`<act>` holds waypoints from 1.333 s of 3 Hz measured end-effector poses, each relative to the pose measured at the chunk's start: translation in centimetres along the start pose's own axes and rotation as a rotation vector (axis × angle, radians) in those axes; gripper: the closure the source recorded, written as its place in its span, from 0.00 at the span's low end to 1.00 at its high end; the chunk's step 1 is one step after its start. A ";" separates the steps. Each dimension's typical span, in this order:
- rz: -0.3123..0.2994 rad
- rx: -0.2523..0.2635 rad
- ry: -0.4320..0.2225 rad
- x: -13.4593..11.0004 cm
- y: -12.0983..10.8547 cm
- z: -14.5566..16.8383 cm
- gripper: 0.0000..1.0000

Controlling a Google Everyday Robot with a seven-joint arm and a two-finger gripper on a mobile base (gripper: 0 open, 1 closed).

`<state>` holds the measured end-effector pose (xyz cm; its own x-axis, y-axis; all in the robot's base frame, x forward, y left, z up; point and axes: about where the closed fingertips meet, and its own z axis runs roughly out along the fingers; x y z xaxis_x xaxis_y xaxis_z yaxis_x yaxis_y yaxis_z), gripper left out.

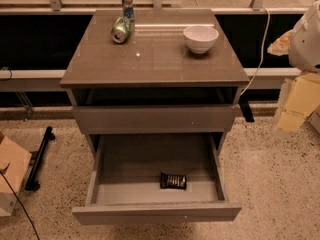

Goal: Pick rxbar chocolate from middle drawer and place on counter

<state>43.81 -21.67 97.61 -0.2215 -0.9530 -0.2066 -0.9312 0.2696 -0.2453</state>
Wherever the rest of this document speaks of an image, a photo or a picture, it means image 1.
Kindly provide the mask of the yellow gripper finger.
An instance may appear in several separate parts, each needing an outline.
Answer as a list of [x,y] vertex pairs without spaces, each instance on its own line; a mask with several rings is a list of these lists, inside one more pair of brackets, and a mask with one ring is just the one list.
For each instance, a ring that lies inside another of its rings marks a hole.
[[292,34],[291,30],[282,34],[272,44],[269,45],[267,52],[275,56],[287,55],[289,46],[290,46],[291,34]]
[[297,132],[320,105],[320,75],[306,73],[281,86],[271,133],[286,138]]

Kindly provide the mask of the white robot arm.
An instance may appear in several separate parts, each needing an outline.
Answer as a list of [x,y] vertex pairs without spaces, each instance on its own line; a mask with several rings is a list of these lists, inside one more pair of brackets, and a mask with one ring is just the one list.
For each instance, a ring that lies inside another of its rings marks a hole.
[[276,56],[287,55],[292,67],[301,71],[281,85],[272,134],[288,137],[297,132],[320,105],[320,0],[316,0],[292,30],[267,49]]

